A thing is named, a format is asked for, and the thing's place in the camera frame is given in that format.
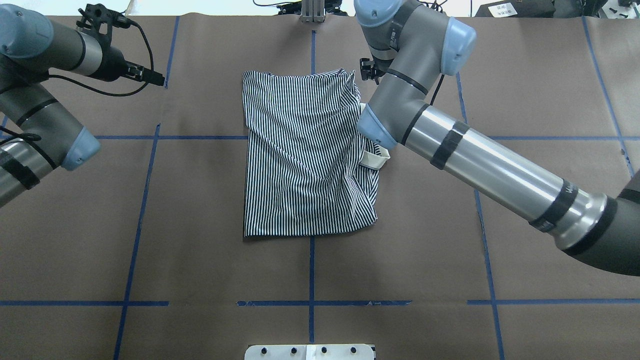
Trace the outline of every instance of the cable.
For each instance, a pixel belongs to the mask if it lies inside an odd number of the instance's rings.
[[[444,74],[440,76],[440,81],[438,82],[438,86],[436,86],[436,90],[433,92],[433,97],[431,98],[431,103],[429,105],[433,105],[433,102],[436,101],[436,96],[438,95],[438,91],[440,91],[442,81],[444,81]]]
[[[154,70],[154,54],[151,51],[151,45],[149,45],[149,40],[147,39],[147,35],[145,34],[145,31],[142,30],[142,26],[140,26],[137,22],[135,22],[135,21],[133,21],[131,19],[128,19],[128,20],[129,20],[129,22],[131,22],[131,25],[137,27],[138,30],[140,30],[140,34],[142,35],[142,39],[145,41],[145,45],[147,46],[147,51],[149,52],[149,63],[151,65],[151,71],[153,71]],[[135,95],[135,94],[141,92],[144,88],[146,88],[147,85],[149,85],[149,82],[146,81],[144,84],[142,84],[141,87],[135,89],[132,92],[127,92],[127,93],[124,93],[124,94],[114,94],[114,93],[111,93],[111,92],[105,92],[105,91],[102,91],[102,90],[98,90],[98,89],[96,89],[94,87],[91,87],[89,85],[83,84],[80,81],[77,81],[77,80],[68,78],[66,76],[62,76],[62,75],[49,75],[49,79],[67,80],[70,83],[73,83],[73,84],[76,84],[78,86],[81,86],[81,87],[83,87],[83,88],[85,88],[87,90],[91,90],[92,92],[97,92],[98,94],[101,94],[101,95],[113,96],[113,97],[125,97],[125,96]]]
[[[275,4],[258,4],[255,2],[255,0],[253,0],[253,4],[255,6],[276,6],[276,5],[286,5],[286,4],[293,4],[295,3],[295,1],[284,1],[282,3],[275,3]]]
[[[428,8],[430,8],[430,9],[432,9],[432,10],[435,10],[435,11],[437,11],[437,12],[440,12],[440,13],[444,12],[444,11],[442,10],[442,5],[444,5],[444,3],[446,3],[447,1],[449,1],[449,0],[445,0],[445,1],[444,1],[444,2],[442,2],[442,3],[438,3],[438,1],[434,1],[434,2],[432,2],[432,3],[429,3],[429,2],[427,2],[427,1],[421,1],[421,0],[418,0],[418,2],[419,2],[419,3],[425,4]]]
[[[14,139],[23,139],[24,141],[27,142],[36,142],[36,141],[40,141],[42,140],[42,137],[40,137],[40,135],[36,135],[33,133],[22,133],[22,134],[18,134],[18,133],[14,133],[13,131],[7,129],[4,126],[0,126],[0,131],[3,131],[11,136],[9,136],[8,138],[0,141],[0,146],[10,142],[11,140]]]

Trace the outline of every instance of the striped shirt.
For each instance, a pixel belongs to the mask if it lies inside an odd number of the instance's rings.
[[[248,71],[244,235],[346,233],[375,223],[378,145],[356,129],[360,92],[343,69],[307,76]]]

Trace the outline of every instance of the metal bracket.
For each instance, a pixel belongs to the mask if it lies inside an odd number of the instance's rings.
[[[378,79],[384,74],[384,71],[377,68],[375,61],[369,58],[360,59],[360,76],[363,81],[375,80],[376,84],[378,84],[380,83]]]
[[[244,360],[375,360],[376,347],[365,344],[252,345]]]
[[[302,22],[324,22],[326,12],[324,10],[324,0],[302,0]]]
[[[78,9],[78,12],[82,15],[82,19],[76,21],[76,26],[83,33],[98,40],[102,51],[109,49],[111,46],[113,28],[129,29],[131,27],[127,17],[114,10],[107,9],[102,4],[87,4],[84,10]],[[100,32],[103,24],[107,26],[105,33]]]

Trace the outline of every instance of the label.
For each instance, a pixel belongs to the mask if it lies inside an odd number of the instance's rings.
[[[518,12],[516,12],[511,3],[489,6],[488,9],[493,17],[518,15]]]

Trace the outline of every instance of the blue tape grid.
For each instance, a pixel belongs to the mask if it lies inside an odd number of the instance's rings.
[[[169,61],[166,63],[166,76],[164,77],[164,88],[169,88],[169,75],[171,75],[171,65],[173,64],[173,51],[175,50],[175,41],[178,38],[178,27],[180,17],[175,17],[175,25],[173,26],[173,38],[171,40],[171,50],[169,50]]]
[[[609,109],[609,114],[611,115],[611,120],[613,122],[614,128],[616,130],[617,136],[491,136],[494,140],[600,140],[600,141],[618,141],[620,143],[620,147],[623,151],[623,155],[625,157],[625,163],[627,164],[627,168],[631,177],[634,175],[634,169],[631,164],[631,161],[628,157],[627,147],[625,146],[624,141],[638,141],[640,140],[640,136],[622,136],[620,131],[620,125],[618,124],[618,119],[613,110],[611,100],[609,98],[609,93],[602,79],[602,75],[600,73],[600,66],[598,65],[598,61],[595,56],[595,52],[593,51],[593,45],[591,43],[591,37],[589,35],[589,28],[587,26],[586,18],[582,18],[582,25],[584,26],[584,33],[587,39],[587,44],[589,46],[589,52],[591,53],[591,59],[593,60],[593,65],[598,76],[598,80],[600,82],[600,86],[602,87],[602,93],[605,97],[605,101],[607,103],[607,107]],[[465,108],[465,102],[462,95],[462,81],[460,79],[460,73],[456,74],[456,82],[458,84],[458,96],[460,98],[460,108],[462,110],[462,117],[467,124],[467,111]],[[491,306],[493,310],[493,320],[495,324],[495,333],[496,339],[498,343],[498,352],[500,355],[500,360],[505,359],[504,355],[504,347],[502,344],[502,331],[500,328],[500,320],[499,320],[499,312],[498,306],[517,306],[517,305],[585,305],[585,304],[612,304],[612,305],[628,305],[628,304],[640,304],[640,299],[503,299],[499,300],[495,298],[495,288],[493,285],[493,274],[491,269],[491,259],[489,256],[489,248],[486,240],[486,231],[484,227],[484,218],[482,214],[482,204],[480,201],[479,192],[474,189],[474,196],[476,198],[476,208],[478,217],[480,219],[480,225],[482,229],[482,239],[484,245],[484,262],[486,266],[487,272],[487,280],[489,285],[489,293],[490,300],[468,300],[467,305],[470,306]]]
[[[142,234],[142,220],[145,218],[145,210],[147,208],[147,197],[149,195],[149,183],[151,182],[151,173],[154,169],[154,162],[156,160],[156,149],[158,145],[157,137],[160,135],[160,124],[156,126],[156,133],[154,135],[154,143],[151,147],[151,157],[149,159],[149,166],[147,169],[147,179],[145,180],[145,189],[142,194],[142,204],[140,205],[140,216],[138,217],[138,227],[136,229],[136,239],[133,243],[133,252],[131,254],[131,264],[129,265],[129,276],[127,277],[127,287],[124,292],[124,306],[122,306],[122,313],[120,314],[120,326],[118,328],[118,337],[116,338],[116,346],[113,354],[113,360],[118,360],[120,356],[120,346],[122,345],[122,335],[124,333],[124,325],[127,320],[127,310],[129,308],[128,302],[131,296],[131,285],[133,283],[133,273],[136,268],[136,258],[138,257],[138,247],[140,246],[140,235]]]
[[[462,111],[462,117],[465,120],[465,124],[468,124],[467,120],[467,108],[465,107],[465,100],[462,96],[462,80],[460,79],[460,73],[456,73],[456,82],[458,84],[458,97],[460,98],[460,110]],[[482,243],[484,245],[484,266],[486,268],[486,279],[489,285],[490,300],[488,304],[491,305],[493,311],[493,327],[495,329],[495,337],[498,345],[498,355],[500,360],[504,360],[504,346],[502,345],[502,330],[500,329],[500,316],[498,314],[498,303],[495,299],[495,288],[493,287],[493,272],[491,270],[491,259],[489,257],[489,245],[486,241],[486,231],[484,230],[484,216],[482,214],[482,204],[480,203],[480,193],[474,189],[474,197],[476,198],[476,211],[478,219],[480,220],[480,228],[482,230]]]
[[[173,31],[172,46],[170,50],[169,60],[166,71],[165,88],[168,88],[168,81],[171,71],[171,65],[173,60],[173,53],[175,50],[175,43],[177,38],[177,32],[179,27],[180,17],[176,17],[175,26]],[[617,136],[491,136],[494,140],[576,140],[576,141],[619,141],[622,150],[625,153],[625,160],[627,167],[631,175],[633,175],[633,167],[628,158],[628,153],[624,141],[640,141],[640,136],[622,136],[620,131],[620,125],[618,119],[613,110],[611,100],[609,98],[608,91],[604,85],[602,75],[600,73],[600,67],[598,65],[595,53],[593,51],[593,44],[591,43],[591,37],[589,35],[589,29],[586,23],[586,19],[582,18],[584,26],[585,36],[587,39],[589,52],[593,60],[594,68],[602,87],[602,92],[609,109],[609,113],[614,124]],[[312,31],[312,45],[311,45],[311,73],[316,71],[316,31]],[[467,111],[462,95],[462,84],[460,74],[456,74],[456,81],[458,83],[458,95],[460,98],[460,106],[462,116],[467,120]],[[7,116],[4,116],[2,125],[6,126],[8,122]],[[126,320],[126,309],[128,307],[164,307],[169,306],[167,301],[130,301],[129,296],[131,294],[131,283],[133,270],[135,267],[135,259],[137,256],[138,246],[140,243],[140,232],[142,219],[146,207],[146,199],[148,195],[148,183],[152,172],[153,162],[155,158],[157,142],[160,140],[247,140],[247,136],[179,136],[179,135],[159,135],[160,126],[156,127],[156,133],[153,136],[147,135],[102,135],[96,136],[101,140],[153,140],[152,155],[149,162],[149,168],[147,173],[147,182],[145,183],[145,191],[143,194],[143,204],[141,205],[140,217],[138,220],[138,229],[136,231],[136,240],[134,242],[134,250],[132,253],[131,265],[129,269],[129,277],[127,279],[127,288],[125,290],[125,300],[123,301],[82,301],[82,300],[0,300],[0,306],[122,306],[122,314],[120,327],[118,330],[118,337],[116,340],[116,349],[114,353],[114,359],[118,359],[120,346],[122,344],[122,334],[124,331],[124,325]],[[474,190],[474,197],[476,198],[476,209],[478,217],[481,223],[483,245],[485,249],[485,265],[487,271],[487,280],[490,289],[490,300],[468,300],[469,306],[491,306],[493,310],[493,317],[495,323],[496,338],[499,348],[500,359],[504,359],[504,349],[502,346],[501,329],[499,322],[498,306],[517,306],[517,305],[563,305],[563,304],[640,304],[640,299],[506,299],[500,300],[495,298],[495,288],[493,286],[493,276],[491,269],[491,262],[489,256],[488,245],[486,241],[486,233],[484,230],[484,219],[482,215],[482,205],[479,198],[479,193]],[[411,303],[411,300],[316,300],[315,299],[315,238],[310,238],[310,273],[309,273],[309,300],[301,301],[239,301],[237,305],[240,307],[264,307],[264,306],[308,306],[309,307],[309,340],[310,343],[314,342],[314,308],[316,306],[406,306]]]
[[[634,175],[634,168],[631,165],[631,160],[629,159],[629,153],[627,152],[627,146],[622,139],[622,133],[620,132],[620,125],[618,124],[618,118],[616,117],[615,111],[613,111],[613,106],[611,105],[611,99],[609,98],[609,92],[607,91],[607,87],[604,85],[604,80],[602,79],[602,74],[600,73],[600,66],[598,65],[598,60],[596,59],[596,54],[593,51],[593,44],[591,43],[591,36],[589,35],[589,27],[587,26],[587,18],[582,17],[582,26],[584,27],[584,35],[587,38],[587,45],[589,46],[589,52],[591,53],[591,60],[593,60],[593,66],[596,70],[596,75],[598,76],[598,81],[600,82],[600,87],[602,88],[602,93],[604,95],[604,99],[607,102],[607,108],[609,109],[609,114],[611,114],[611,120],[613,121],[613,126],[616,129],[616,134],[618,135],[618,141],[620,141],[620,147],[622,148],[623,154],[625,156],[625,162],[627,163],[627,168],[629,169],[629,174],[631,176]]]

